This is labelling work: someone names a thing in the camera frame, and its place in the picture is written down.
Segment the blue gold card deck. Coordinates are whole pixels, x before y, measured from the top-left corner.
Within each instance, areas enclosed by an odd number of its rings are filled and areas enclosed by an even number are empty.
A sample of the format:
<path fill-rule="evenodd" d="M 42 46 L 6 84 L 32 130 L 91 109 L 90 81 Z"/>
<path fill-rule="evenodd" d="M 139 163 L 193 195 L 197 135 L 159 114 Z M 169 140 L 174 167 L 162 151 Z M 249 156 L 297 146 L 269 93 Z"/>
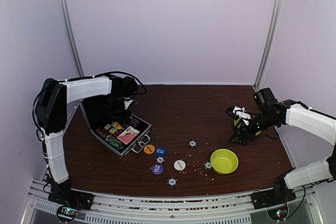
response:
<path fill-rule="evenodd" d="M 111 124 L 107 124 L 104 129 L 109 133 L 114 134 L 115 132 L 122 130 L 123 126 L 118 122 L 112 122 Z"/>

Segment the aluminium poker case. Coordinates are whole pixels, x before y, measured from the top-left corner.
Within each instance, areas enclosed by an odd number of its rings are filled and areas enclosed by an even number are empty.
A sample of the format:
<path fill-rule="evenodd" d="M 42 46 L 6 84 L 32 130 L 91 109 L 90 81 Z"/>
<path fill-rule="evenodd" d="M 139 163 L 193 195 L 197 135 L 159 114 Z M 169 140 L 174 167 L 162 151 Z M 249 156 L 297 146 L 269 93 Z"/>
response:
<path fill-rule="evenodd" d="M 150 143 L 152 125 L 134 114 L 121 122 L 102 108 L 81 103 L 82 114 L 92 135 L 119 157 L 140 153 Z"/>

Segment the orange big blind button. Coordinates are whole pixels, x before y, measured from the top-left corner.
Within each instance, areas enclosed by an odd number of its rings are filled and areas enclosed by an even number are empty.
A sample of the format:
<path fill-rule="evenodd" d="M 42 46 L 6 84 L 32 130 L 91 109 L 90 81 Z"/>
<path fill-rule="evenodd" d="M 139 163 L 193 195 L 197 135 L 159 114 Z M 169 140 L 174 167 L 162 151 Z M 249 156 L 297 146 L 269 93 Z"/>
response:
<path fill-rule="evenodd" d="M 148 155 L 151 155 L 155 152 L 155 146 L 152 144 L 148 144 L 144 147 L 144 152 Z"/>

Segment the blue small blind button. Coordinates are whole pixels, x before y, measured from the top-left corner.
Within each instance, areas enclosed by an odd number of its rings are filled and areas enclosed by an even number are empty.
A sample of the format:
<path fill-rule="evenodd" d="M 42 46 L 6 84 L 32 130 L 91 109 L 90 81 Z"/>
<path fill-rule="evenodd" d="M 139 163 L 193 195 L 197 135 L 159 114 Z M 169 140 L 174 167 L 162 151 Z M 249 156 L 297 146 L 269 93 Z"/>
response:
<path fill-rule="evenodd" d="M 155 155 L 157 157 L 165 156 L 165 154 L 166 154 L 166 149 L 164 147 L 157 147 L 155 149 Z"/>

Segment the white dealer button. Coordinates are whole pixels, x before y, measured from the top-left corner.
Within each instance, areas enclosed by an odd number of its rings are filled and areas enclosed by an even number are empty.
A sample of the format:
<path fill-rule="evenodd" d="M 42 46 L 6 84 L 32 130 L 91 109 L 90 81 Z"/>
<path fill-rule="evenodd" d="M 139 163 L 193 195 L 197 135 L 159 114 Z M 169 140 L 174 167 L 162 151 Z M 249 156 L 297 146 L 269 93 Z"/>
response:
<path fill-rule="evenodd" d="M 186 163 L 182 159 L 178 159 L 174 162 L 173 167 L 177 171 L 183 171 L 186 169 Z"/>

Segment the purple button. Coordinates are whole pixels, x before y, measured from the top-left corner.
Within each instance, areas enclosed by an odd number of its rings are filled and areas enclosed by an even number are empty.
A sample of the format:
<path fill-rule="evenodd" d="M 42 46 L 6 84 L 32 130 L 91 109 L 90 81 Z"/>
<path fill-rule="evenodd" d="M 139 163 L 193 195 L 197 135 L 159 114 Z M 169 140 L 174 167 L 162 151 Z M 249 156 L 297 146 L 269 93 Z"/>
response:
<path fill-rule="evenodd" d="M 151 172 L 154 174 L 154 175 L 160 175 L 162 174 L 164 171 L 164 167 L 163 165 L 161 164 L 154 164 L 152 167 L 151 167 Z"/>

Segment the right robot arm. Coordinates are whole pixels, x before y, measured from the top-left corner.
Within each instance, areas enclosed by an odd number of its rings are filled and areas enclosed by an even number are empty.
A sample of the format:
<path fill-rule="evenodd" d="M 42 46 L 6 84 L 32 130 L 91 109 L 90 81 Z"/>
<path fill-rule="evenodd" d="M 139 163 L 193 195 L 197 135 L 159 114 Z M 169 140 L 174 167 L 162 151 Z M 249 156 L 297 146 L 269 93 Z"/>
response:
<path fill-rule="evenodd" d="M 289 192 L 305 185 L 335 181 L 335 117 L 319 112 L 301 101 L 292 99 L 278 101 L 270 88 L 253 94 L 258 112 L 250 112 L 243 106 L 229 106 L 226 114 L 236 121 L 235 129 L 228 142 L 246 146 L 257 138 L 257 134 L 270 127 L 287 126 L 301 131 L 304 136 L 321 140 L 323 146 L 332 150 L 320 160 L 295 168 L 274 180 L 269 192 L 272 203 L 279 204 Z"/>

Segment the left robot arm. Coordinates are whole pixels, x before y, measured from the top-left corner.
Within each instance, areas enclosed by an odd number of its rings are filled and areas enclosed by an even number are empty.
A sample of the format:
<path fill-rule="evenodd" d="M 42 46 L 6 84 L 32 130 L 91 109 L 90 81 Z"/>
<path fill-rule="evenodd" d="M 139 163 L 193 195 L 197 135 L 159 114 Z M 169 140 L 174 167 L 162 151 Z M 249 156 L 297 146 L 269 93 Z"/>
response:
<path fill-rule="evenodd" d="M 71 205 L 76 199 L 63 146 L 68 104 L 80 102 L 92 135 L 119 157 L 124 157 L 129 152 L 139 153 L 151 140 L 151 124 L 130 111 L 134 98 L 147 93 L 139 91 L 143 86 L 137 77 L 122 71 L 45 80 L 33 101 L 32 118 L 43 145 L 52 190 L 64 205 Z"/>

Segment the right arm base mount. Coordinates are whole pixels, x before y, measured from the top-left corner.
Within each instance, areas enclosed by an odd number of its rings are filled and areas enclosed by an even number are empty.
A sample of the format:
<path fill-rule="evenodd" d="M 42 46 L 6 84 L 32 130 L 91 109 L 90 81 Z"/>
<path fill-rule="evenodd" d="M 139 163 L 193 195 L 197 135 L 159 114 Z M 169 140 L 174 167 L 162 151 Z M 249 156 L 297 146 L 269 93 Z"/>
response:
<path fill-rule="evenodd" d="M 276 178 L 273 188 L 255 191 L 251 195 L 254 209 L 269 208 L 268 217 L 274 221 L 284 221 L 289 217 L 288 202 L 296 199 L 293 189 L 289 189 L 283 178 Z"/>

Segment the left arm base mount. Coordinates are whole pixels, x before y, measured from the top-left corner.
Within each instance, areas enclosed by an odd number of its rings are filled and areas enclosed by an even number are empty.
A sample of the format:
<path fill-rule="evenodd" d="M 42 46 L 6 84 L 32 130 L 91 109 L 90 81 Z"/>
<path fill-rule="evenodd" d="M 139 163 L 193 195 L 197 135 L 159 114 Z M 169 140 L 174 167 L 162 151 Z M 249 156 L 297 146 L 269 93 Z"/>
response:
<path fill-rule="evenodd" d="M 70 181 L 61 184 L 52 182 L 48 200 L 57 203 L 56 217 L 63 223 L 76 219 L 79 211 L 90 210 L 94 195 L 72 189 Z"/>

